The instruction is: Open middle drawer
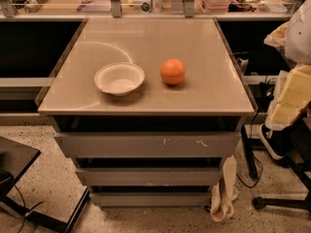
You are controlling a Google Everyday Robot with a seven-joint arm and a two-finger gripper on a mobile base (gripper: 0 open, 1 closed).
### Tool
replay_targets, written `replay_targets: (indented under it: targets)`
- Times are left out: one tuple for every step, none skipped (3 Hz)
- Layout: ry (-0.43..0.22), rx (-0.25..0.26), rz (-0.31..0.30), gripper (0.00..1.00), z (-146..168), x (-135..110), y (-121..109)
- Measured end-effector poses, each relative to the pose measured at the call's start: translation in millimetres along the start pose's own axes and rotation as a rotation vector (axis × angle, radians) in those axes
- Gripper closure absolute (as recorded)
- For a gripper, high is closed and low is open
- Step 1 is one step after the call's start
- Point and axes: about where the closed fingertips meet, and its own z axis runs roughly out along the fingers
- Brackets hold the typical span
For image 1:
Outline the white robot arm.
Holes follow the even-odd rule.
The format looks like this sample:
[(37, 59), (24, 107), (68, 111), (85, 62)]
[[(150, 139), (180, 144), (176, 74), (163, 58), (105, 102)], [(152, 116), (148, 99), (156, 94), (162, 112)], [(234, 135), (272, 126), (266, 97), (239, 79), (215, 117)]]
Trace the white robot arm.
[(267, 128), (281, 131), (292, 125), (311, 102), (311, 0), (305, 0), (290, 21), (264, 42), (283, 47), (285, 56), (296, 63), (290, 72), (279, 73), (265, 120)]

